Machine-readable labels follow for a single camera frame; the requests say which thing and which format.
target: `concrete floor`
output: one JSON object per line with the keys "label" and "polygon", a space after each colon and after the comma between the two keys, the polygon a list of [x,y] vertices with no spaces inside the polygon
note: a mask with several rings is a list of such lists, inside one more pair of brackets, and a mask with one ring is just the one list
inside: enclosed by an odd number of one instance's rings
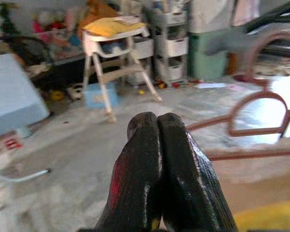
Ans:
{"label": "concrete floor", "polygon": [[[281,94],[290,108],[290,77],[275,78],[273,91]],[[11,173],[30,174],[44,168],[53,172],[33,181],[15,185],[14,212],[9,204],[0,210],[0,232],[12,231],[11,214],[16,213],[21,232],[72,232],[81,227],[93,227],[102,212],[108,194],[113,164],[127,141],[129,120],[140,112],[156,115],[174,112],[185,124],[228,112],[249,93],[259,87],[237,83],[228,77],[219,82],[236,84],[229,88],[159,90],[164,102],[152,101],[151,95],[138,95],[137,90],[124,94],[115,109],[116,124],[108,124],[102,109],[86,109],[82,102],[57,107],[56,115],[33,126],[35,133],[23,141],[23,148],[13,153]],[[279,124],[281,106],[270,100],[260,100],[247,106],[239,115],[238,127],[257,128]],[[256,143],[275,143],[277,135],[231,138],[225,126],[218,125],[193,133],[200,147],[245,147]],[[286,133],[290,136],[290,126]],[[250,161],[215,162],[214,168],[233,213],[268,203],[290,199],[290,158],[254,159]],[[257,180],[249,168],[257,164],[264,173],[285,166],[284,172]],[[234,178],[223,171],[230,170]],[[236,181],[239,173],[244,177]]]}

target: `blue box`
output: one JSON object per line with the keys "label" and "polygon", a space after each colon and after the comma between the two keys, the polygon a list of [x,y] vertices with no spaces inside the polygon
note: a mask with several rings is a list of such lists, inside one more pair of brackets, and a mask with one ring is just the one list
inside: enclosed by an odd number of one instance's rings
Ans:
{"label": "blue box", "polygon": [[[111,106],[117,106],[119,104],[119,98],[115,84],[112,82],[107,83],[106,89]],[[86,91],[84,91],[84,97],[88,108],[105,108],[102,90],[99,83],[88,85]]]}

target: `high chair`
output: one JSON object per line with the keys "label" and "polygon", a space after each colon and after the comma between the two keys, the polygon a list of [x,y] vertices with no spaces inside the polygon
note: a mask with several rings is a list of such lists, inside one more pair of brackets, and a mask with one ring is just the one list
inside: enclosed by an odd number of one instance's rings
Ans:
{"label": "high chair", "polygon": [[[109,116],[110,123],[115,123],[116,118],[113,113],[112,106],[110,104],[110,100],[107,94],[106,84],[108,82],[116,80],[117,78],[123,77],[131,73],[142,73],[144,81],[146,82],[155,100],[157,101],[162,100],[161,97],[156,92],[154,86],[152,85],[150,78],[145,72],[144,68],[142,67],[140,61],[137,59],[136,55],[134,54],[134,51],[133,51],[134,42],[133,42],[132,37],[139,34],[142,34],[143,37],[149,36],[149,32],[146,27],[142,27],[133,31],[119,33],[113,36],[112,38],[95,36],[95,35],[90,34],[87,31],[83,32],[83,46],[84,46],[84,51],[86,54],[83,91],[85,91],[88,86],[90,69],[91,69],[91,59],[93,58],[94,68],[97,73],[99,84],[101,86],[102,97],[105,104],[106,112]],[[103,43],[103,42],[110,42],[110,41],[116,41],[116,40],[125,41],[126,48],[122,50],[119,47],[114,47],[112,50],[112,53],[105,53],[102,49],[101,42]],[[123,62],[121,62],[122,68],[120,70],[103,73],[103,70],[102,70],[103,63],[100,62],[99,56],[101,56],[102,58],[114,58],[114,57],[119,57],[122,55],[129,56],[130,60],[133,61],[134,64],[130,64],[126,67],[122,67]]]}

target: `green storage bin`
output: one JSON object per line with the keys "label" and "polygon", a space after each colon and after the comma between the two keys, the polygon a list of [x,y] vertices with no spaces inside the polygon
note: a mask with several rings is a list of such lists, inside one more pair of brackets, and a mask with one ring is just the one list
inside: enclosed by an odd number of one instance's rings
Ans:
{"label": "green storage bin", "polygon": [[227,51],[207,56],[204,51],[207,41],[215,38],[225,31],[211,31],[189,35],[188,75],[198,80],[213,80],[224,75],[227,65]]}

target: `white high chair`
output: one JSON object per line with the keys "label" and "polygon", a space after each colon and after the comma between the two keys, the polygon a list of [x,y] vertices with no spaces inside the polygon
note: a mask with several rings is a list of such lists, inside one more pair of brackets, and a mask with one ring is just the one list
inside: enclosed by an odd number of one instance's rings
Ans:
{"label": "white high chair", "polygon": [[[162,100],[161,97],[156,92],[154,86],[152,85],[152,83],[149,79],[149,76],[145,72],[144,68],[141,66],[140,61],[137,59],[136,55],[133,52],[134,42],[133,42],[132,36],[135,36],[138,34],[142,34],[143,37],[149,36],[149,32],[148,32],[146,27],[142,27],[140,29],[136,29],[133,31],[120,33],[120,34],[113,36],[112,38],[106,38],[106,37],[102,37],[102,36],[94,36],[87,31],[83,32],[83,46],[84,46],[84,51],[86,54],[83,91],[86,90],[86,88],[88,86],[88,82],[89,82],[89,76],[92,73],[90,71],[90,69],[91,69],[91,57],[93,57],[95,71],[97,73],[98,81],[99,81],[99,84],[101,86],[102,96],[103,96],[103,100],[105,103],[106,112],[109,115],[109,122],[110,123],[115,123],[116,118],[115,118],[115,115],[113,113],[105,85],[108,82],[113,81],[119,77],[123,77],[123,76],[131,74],[131,73],[141,72],[143,75],[144,81],[146,82],[146,84],[147,84],[150,92],[154,96],[155,100],[157,100],[157,101]],[[127,43],[126,49],[121,50],[120,48],[115,47],[113,49],[113,52],[110,54],[103,52],[100,42],[115,41],[115,40],[119,40],[119,39],[126,39],[126,41],[127,41],[126,42]],[[112,66],[112,64],[114,65],[114,62],[107,61],[107,62],[104,62],[101,64],[100,59],[99,59],[99,55],[103,58],[113,58],[113,57],[119,57],[119,56],[125,55],[125,54],[130,56],[130,60],[132,60],[134,62],[134,64],[128,65],[126,67],[122,67],[120,70],[103,73],[102,67],[103,66],[110,67],[110,66]]]}

